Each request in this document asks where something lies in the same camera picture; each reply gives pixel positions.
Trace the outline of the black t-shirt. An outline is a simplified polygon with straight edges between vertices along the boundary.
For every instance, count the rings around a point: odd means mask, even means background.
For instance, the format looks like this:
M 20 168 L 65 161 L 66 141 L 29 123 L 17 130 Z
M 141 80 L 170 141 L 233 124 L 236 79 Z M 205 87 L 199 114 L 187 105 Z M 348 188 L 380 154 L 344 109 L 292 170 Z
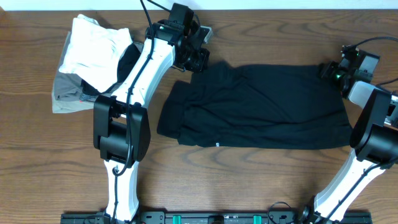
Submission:
M 349 144 L 352 127 L 340 93 L 316 65 L 218 62 L 175 82 L 157 132 L 201 147 L 331 149 Z

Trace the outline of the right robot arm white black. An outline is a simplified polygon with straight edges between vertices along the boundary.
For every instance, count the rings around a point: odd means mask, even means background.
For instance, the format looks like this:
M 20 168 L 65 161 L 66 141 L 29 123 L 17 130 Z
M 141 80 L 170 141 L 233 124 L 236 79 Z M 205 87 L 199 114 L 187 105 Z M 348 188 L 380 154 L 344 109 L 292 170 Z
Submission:
M 366 62 L 330 62 L 318 76 L 336 85 L 362 112 L 353 128 L 349 156 L 332 181 L 304 208 L 297 223 L 340 223 L 356 197 L 397 164 L 397 94 L 371 84 Z

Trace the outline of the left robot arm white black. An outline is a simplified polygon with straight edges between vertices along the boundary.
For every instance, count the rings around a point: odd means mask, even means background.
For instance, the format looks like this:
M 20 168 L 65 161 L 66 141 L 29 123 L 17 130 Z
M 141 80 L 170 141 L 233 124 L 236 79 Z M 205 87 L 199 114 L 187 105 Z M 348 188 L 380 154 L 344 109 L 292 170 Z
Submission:
M 139 208 L 137 171 L 150 143 L 147 107 L 166 71 L 172 67 L 199 72 L 213 35 L 196 22 L 159 21 L 146 31 L 141 55 L 130 74 L 111 95 L 94 103 L 93 144 L 108 173 L 109 202 L 97 223 L 131 223 Z

